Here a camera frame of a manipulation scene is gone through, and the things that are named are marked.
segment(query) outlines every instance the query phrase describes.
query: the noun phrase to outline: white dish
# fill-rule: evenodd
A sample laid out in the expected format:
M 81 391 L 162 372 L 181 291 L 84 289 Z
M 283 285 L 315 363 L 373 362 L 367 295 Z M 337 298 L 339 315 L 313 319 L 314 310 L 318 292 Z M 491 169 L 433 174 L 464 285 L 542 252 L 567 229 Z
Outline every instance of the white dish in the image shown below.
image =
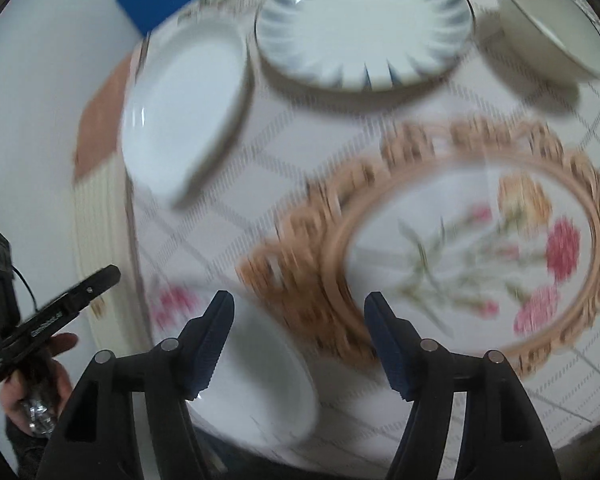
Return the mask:
M 513 49 L 545 78 L 600 79 L 600 33 L 573 0 L 498 0 Z
M 122 153 L 131 179 L 176 203 L 218 154 L 248 95 L 246 40 L 223 18 L 193 22 L 152 56 L 126 100 Z
M 214 290 L 195 288 L 201 316 Z M 209 387 L 187 402 L 193 422 L 243 447 L 270 449 L 301 442 L 314 430 L 317 395 L 304 359 L 269 316 L 233 294 L 235 319 Z M 188 317 L 157 329 L 154 342 L 176 337 Z
M 265 0 L 258 47 L 291 78 L 387 90 L 447 70 L 474 30 L 468 0 Z

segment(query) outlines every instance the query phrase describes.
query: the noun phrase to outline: ornate gold plate rim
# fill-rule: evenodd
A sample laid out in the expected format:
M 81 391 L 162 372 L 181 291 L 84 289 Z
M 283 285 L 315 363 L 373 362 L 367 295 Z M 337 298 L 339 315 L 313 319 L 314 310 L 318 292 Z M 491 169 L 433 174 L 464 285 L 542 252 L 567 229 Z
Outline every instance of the ornate gold plate rim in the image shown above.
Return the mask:
M 446 150 L 437 153 L 439 142 Z M 369 364 L 375 354 L 344 273 L 350 238 L 373 206 L 399 189 L 450 164 L 482 160 L 515 162 L 547 174 L 576 197 L 589 219 L 592 254 L 576 300 L 548 328 L 502 349 L 517 373 L 527 376 L 552 351 L 576 341 L 600 312 L 600 170 L 584 152 L 565 150 L 545 124 L 485 118 L 447 126 L 398 124 L 382 140 L 379 156 L 354 158 L 308 183 L 306 200 L 280 216 L 278 239 L 254 248 L 238 275 L 291 332 L 348 364 Z

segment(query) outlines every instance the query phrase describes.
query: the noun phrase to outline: sleeve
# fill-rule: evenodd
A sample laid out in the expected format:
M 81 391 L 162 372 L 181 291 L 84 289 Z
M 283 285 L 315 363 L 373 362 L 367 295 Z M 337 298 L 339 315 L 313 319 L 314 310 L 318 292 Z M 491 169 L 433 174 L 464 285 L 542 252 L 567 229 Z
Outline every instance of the sleeve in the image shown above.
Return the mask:
M 35 480 L 48 440 L 23 433 L 9 418 L 7 418 L 6 434 L 18 460 L 18 478 Z

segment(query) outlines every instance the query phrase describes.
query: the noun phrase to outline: white bowl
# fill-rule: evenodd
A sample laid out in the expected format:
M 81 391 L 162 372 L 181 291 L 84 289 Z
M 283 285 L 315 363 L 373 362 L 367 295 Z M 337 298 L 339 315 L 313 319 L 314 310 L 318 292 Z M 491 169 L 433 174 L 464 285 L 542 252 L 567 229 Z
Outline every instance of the white bowl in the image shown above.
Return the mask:
M 573 0 L 498 0 L 513 49 L 560 84 L 600 79 L 600 34 Z
M 132 181 L 173 205 L 234 130 L 248 96 L 249 56 L 235 23 L 207 17 L 150 54 L 122 115 Z
M 177 337 L 189 317 L 201 316 L 215 290 L 190 288 L 198 298 L 192 316 L 181 316 L 154 342 Z M 187 401 L 194 424 L 250 449 L 292 446 L 318 419 L 317 394 L 304 359 L 282 327 L 262 309 L 233 294 L 235 319 L 211 382 Z

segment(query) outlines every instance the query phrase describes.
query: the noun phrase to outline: hand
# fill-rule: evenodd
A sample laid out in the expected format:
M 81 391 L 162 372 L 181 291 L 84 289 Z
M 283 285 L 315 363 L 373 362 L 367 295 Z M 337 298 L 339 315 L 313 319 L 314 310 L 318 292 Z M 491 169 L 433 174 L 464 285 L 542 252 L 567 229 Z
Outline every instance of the hand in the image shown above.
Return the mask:
M 78 344 L 78 336 L 72 333 L 63 333 L 53 336 L 47 345 L 51 356 L 57 356 L 63 352 L 66 352 Z M 72 392 L 71 381 L 69 374 L 64 367 L 55 359 L 52 359 L 54 378 L 56 380 L 56 387 L 58 388 L 58 396 L 60 397 L 60 403 L 58 404 L 58 415 L 62 413 L 66 402 L 69 400 Z M 2 383 L 0 389 L 0 404 L 4 413 L 11 419 L 11 421 L 26 434 L 31 434 L 29 429 L 29 422 L 22 412 L 20 401 L 27 395 L 25 388 L 24 377 L 22 372 L 16 370 L 11 376 Z

